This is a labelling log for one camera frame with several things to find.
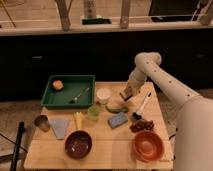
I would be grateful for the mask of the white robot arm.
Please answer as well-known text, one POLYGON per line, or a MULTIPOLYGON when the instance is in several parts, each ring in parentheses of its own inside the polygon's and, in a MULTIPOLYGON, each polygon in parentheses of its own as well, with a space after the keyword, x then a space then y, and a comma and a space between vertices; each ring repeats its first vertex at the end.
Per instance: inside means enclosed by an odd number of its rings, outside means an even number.
POLYGON ((213 171, 213 99, 203 97, 160 68, 158 52, 135 56, 121 97, 136 96, 149 77, 179 109, 175 137, 174 171, 213 171))

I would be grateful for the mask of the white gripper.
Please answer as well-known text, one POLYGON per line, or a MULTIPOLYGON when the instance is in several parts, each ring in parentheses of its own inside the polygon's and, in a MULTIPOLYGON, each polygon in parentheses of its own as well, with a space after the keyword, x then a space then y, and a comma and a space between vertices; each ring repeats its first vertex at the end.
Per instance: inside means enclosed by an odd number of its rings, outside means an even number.
POLYGON ((132 98, 135 95, 135 93, 131 85, 127 84, 126 87, 120 92, 120 95, 126 97, 130 96, 130 98, 132 98))

